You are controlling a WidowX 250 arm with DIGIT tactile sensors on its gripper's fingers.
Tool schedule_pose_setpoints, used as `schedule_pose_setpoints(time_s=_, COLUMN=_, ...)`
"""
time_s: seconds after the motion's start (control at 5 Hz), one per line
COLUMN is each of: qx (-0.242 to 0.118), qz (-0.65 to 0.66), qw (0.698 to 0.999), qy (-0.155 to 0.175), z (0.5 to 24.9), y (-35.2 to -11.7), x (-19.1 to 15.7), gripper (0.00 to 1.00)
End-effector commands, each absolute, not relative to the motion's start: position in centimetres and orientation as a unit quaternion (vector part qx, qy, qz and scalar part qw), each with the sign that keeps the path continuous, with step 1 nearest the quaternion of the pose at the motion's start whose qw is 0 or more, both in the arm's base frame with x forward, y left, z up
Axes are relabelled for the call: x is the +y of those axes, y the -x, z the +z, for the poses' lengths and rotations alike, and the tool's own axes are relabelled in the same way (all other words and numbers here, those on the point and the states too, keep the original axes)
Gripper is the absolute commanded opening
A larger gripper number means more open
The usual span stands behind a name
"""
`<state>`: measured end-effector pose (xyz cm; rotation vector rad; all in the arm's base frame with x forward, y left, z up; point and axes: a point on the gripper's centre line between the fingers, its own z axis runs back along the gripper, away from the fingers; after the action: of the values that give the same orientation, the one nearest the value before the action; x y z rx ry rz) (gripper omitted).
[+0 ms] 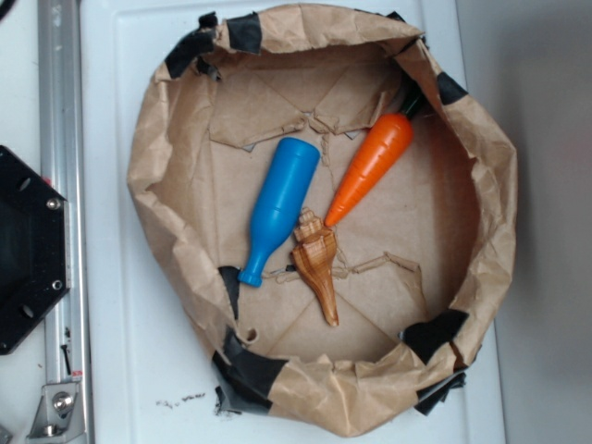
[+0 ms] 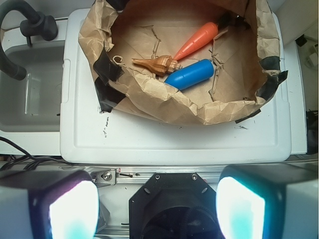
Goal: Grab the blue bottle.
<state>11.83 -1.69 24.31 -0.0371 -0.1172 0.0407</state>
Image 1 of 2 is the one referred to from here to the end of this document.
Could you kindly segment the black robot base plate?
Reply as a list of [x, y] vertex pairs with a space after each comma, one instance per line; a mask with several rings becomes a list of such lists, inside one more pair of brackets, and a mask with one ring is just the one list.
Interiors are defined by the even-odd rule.
[[67, 201], [1, 147], [1, 354], [12, 353], [68, 291]]

